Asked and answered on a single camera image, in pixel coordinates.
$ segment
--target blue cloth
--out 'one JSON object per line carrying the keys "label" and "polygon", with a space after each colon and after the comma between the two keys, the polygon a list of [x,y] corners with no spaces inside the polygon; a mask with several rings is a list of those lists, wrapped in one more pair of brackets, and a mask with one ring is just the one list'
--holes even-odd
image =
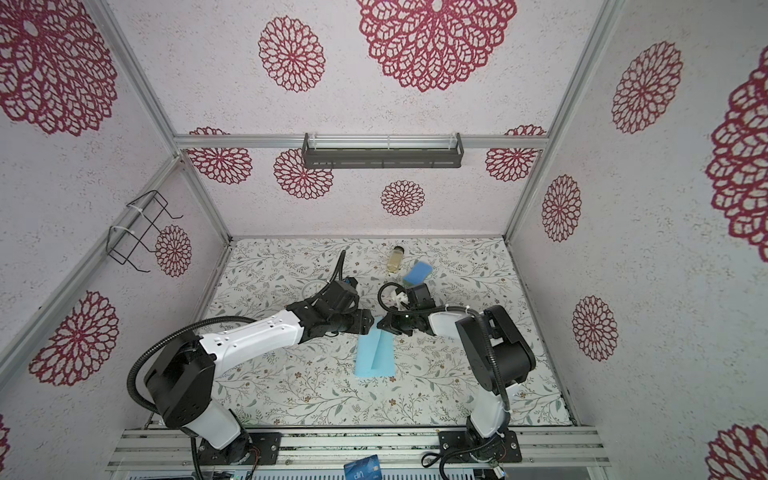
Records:
{"label": "blue cloth", "polygon": [[416,262],[416,265],[414,265],[411,271],[408,272],[408,275],[402,278],[402,281],[406,286],[409,286],[409,283],[411,285],[419,285],[420,283],[424,283],[424,279],[430,273],[432,273],[432,265],[424,262]]}
{"label": "blue cloth", "polygon": [[355,376],[395,376],[395,336],[376,326],[381,319],[376,318],[368,335],[357,336]]}

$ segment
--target table surface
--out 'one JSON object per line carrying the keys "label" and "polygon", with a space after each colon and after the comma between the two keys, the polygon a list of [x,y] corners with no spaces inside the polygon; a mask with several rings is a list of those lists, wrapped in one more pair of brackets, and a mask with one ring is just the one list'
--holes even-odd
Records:
{"label": "table surface", "polygon": [[[406,254],[401,270],[390,274],[386,262],[395,245]],[[571,424],[500,238],[240,240],[208,316],[272,315],[300,300],[308,282],[327,280],[344,249],[344,275],[362,284],[360,306],[374,315],[383,314],[375,300],[379,287],[400,281],[417,260],[434,266],[426,283],[436,299],[477,310],[506,308],[536,355],[535,370],[510,399],[511,424]],[[308,294],[315,291],[314,284],[307,286]],[[419,332],[397,336],[396,374],[388,378],[355,377],[356,350],[357,337],[344,333],[276,349],[214,380],[213,397],[247,426],[465,424],[480,387],[460,341]]]}

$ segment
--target red floral pattern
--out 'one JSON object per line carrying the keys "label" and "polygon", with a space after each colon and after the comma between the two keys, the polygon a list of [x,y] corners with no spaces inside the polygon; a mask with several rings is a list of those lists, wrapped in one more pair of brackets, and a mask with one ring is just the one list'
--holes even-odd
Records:
{"label": "red floral pattern", "polygon": [[513,0],[358,0],[368,53],[403,87],[445,90],[488,63],[515,16]]}
{"label": "red floral pattern", "polygon": [[768,478],[768,431],[762,425],[720,430],[709,442],[710,480],[765,480]]}
{"label": "red floral pattern", "polygon": [[7,428],[2,422],[2,415],[0,415],[0,472],[5,467],[5,454],[11,449],[8,444],[8,433],[11,429]]}
{"label": "red floral pattern", "polygon": [[[546,135],[544,128],[520,125],[505,135]],[[526,178],[538,156],[535,148],[492,148],[485,155],[485,169],[491,177],[505,182]]]}
{"label": "red floral pattern", "polygon": [[109,359],[119,333],[118,322],[107,297],[86,292],[29,363],[29,372],[56,386],[86,380]]}
{"label": "red floral pattern", "polygon": [[166,226],[154,244],[157,265],[170,276],[181,276],[192,261],[192,245],[187,232],[178,225]]}
{"label": "red floral pattern", "polygon": [[639,54],[616,86],[616,128],[633,134],[653,124],[666,110],[680,83],[683,62],[674,43],[656,43]]}
{"label": "red floral pattern", "polygon": [[573,330],[582,352],[598,362],[614,354],[618,341],[616,320],[608,305],[595,296],[581,299],[574,310]]}
{"label": "red floral pattern", "polygon": [[259,56],[267,74],[288,91],[307,91],[326,70],[323,46],[310,27],[295,18],[275,18],[259,40]]}
{"label": "red floral pattern", "polygon": [[0,2],[0,101],[47,134],[98,130],[112,115],[118,72],[78,0]]}
{"label": "red floral pattern", "polygon": [[277,183],[296,198],[322,197],[333,185],[333,171],[322,168],[306,168],[301,150],[284,151],[275,159]]}
{"label": "red floral pattern", "polygon": [[423,204],[424,190],[408,180],[392,182],[382,192],[384,210],[398,217],[407,217],[419,211]]}
{"label": "red floral pattern", "polygon": [[747,239],[768,262],[768,47],[749,80],[731,92],[728,105],[711,137],[712,206],[730,221],[728,233]]}
{"label": "red floral pattern", "polygon": [[570,237],[581,216],[581,191],[576,181],[561,175],[549,185],[541,203],[541,222],[547,237],[561,242]]}
{"label": "red floral pattern", "polygon": [[[191,135],[228,135],[219,128],[200,127]],[[187,154],[200,173],[221,184],[238,184],[250,176],[253,168],[245,148],[190,148]]]}

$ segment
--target blue sponge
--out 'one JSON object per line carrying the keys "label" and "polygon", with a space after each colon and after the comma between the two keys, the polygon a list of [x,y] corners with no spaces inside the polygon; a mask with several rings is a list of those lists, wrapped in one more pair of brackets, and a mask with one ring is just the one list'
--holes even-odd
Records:
{"label": "blue sponge", "polygon": [[424,279],[430,273],[432,273],[432,265],[424,262],[416,262],[416,265],[414,265],[411,271],[408,272],[408,275],[402,278],[402,281],[406,286],[419,285],[420,283],[424,283]]}

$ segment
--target enclosure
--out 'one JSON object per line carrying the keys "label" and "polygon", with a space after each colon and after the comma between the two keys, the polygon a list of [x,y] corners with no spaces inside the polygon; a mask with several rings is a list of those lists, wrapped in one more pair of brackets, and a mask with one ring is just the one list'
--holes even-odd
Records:
{"label": "enclosure", "polygon": [[[127,394],[135,359],[201,319],[278,313],[342,251],[377,319],[417,261],[442,302],[509,313],[536,367],[508,475],[768,475],[765,3],[12,0],[0,18],[0,477],[188,477],[188,437]],[[329,149],[460,167],[305,166]],[[411,478],[466,426],[461,341],[396,336],[395,375],[372,378],[358,341],[214,380],[246,428],[283,434],[260,478],[341,479],[373,454]]]}

